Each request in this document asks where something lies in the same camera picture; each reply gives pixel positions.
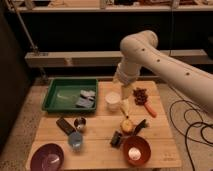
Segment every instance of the bowl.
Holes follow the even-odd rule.
[[[134,166],[145,164],[151,156],[149,143],[140,136],[130,136],[123,143],[125,160]]]
[[[41,146],[33,154],[30,163],[31,171],[58,171],[64,161],[62,148],[54,143]]]

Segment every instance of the wooden table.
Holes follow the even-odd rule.
[[[130,101],[130,118],[137,124],[147,119],[149,128],[143,129],[138,135],[145,138],[151,147],[151,158],[142,168],[180,167],[181,159],[177,151],[170,126],[163,109],[156,84],[152,81],[137,81],[134,87],[146,88],[148,102],[158,113],[152,118],[143,106],[136,106],[134,97]],[[124,119],[121,111],[109,112],[104,101],[109,91],[120,93],[120,85],[112,82],[98,83],[98,105],[92,115],[84,115],[87,119],[87,130],[83,134],[84,144],[82,151],[76,153],[67,143],[67,136],[56,125],[60,115],[49,116],[44,114],[40,121],[37,134],[32,145],[26,168],[30,170],[30,160],[33,153],[42,145],[56,143],[63,148],[65,160],[62,170],[80,169],[127,169],[132,166],[125,162],[122,147],[112,148],[110,140],[115,130],[120,130],[120,123]],[[74,119],[79,115],[66,115],[65,119],[73,125]]]

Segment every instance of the red object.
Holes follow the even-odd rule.
[[[129,150],[133,147],[137,148],[141,153],[140,158],[138,160],[133,160],[129,156]],[[148,142],[145,139],[137,135],[133,135],[128,137],[124,141],[123,154],[127,162],[129,162],[134,166],[140,166],[145,164],[150,159],[151,149]]]
[[[144,107],[146,108],[146,110],[149,112],[149,114],[153,117],[156,118],[157,117],[157,113],[148,105],[148,103],[144,103]]]
[[[64,161],[62,148],[57,144],[45,144],[34,154],[30,163],[31,171],[58,171]]]

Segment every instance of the orange bowl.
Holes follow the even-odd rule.
[[[123,154],[127,162],[134,166],[146,163],[151,156],[148,142],[139,136],[130,136],[123,143]]]

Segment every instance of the cup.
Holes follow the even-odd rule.
[[[107,109],[111,112],[115,112],[120,108],[121,96],[116,92],[109,92],[105,96],[105,101],[107,103]]]
[[[75,131],[69,135],[68,143],[73,150],[79,151],[83,144],[83,136],[78,131]]]

